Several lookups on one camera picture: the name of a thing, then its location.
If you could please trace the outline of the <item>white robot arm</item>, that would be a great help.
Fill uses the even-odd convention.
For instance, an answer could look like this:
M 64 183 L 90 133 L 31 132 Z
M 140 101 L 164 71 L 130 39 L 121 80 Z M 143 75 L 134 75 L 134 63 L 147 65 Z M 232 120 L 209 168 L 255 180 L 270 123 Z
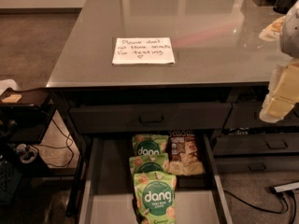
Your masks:
M 299 1 L 286 15 L 264 28 L 259 37 L 264 41 L 278 41 L 280 50 L 292 59 L 272 72 L 268 94 L 265 96 L 260 120 L 276 123 L 283 120 L 299 103 Z

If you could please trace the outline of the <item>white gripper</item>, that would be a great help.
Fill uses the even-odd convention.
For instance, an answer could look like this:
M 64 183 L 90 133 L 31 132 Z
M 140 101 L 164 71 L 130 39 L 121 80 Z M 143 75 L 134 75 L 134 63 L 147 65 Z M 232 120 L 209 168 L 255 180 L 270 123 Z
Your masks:
M 268 90 L 260 111 L 260 120 L 277 123 L 292 111 L 299 101 L 299 59 L 292 58 L 286 65 L 277 65 L 270 77 Z

